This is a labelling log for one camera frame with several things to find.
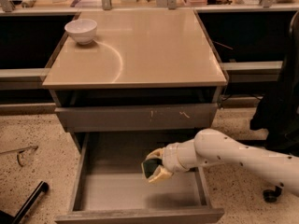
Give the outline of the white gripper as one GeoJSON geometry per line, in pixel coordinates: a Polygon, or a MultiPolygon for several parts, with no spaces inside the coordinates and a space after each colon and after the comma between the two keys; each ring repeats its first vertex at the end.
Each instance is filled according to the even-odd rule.
{"type": "Polygon", "coordinates": [[[159,166],[149,177],[150,183],[157,183],[169,179],[173,174],[187,172],[191,160],[190,147],[188,142],[173,143],[164,149],[157,148],[146,157],[147,160],[163,159],[163,166],[159,166]]]}

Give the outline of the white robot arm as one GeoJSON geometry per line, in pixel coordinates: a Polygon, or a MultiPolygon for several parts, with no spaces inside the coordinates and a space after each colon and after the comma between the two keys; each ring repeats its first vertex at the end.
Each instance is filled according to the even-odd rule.
{"type": "Polygon", "coordinates": [[[246,146],[213,129],[204,129],[191,140],[153,150],[141,167],[148,182],[156,183],[175,173],[218,163],[239,165],[278,188],[299,195],[298,157],[246,146]]]}

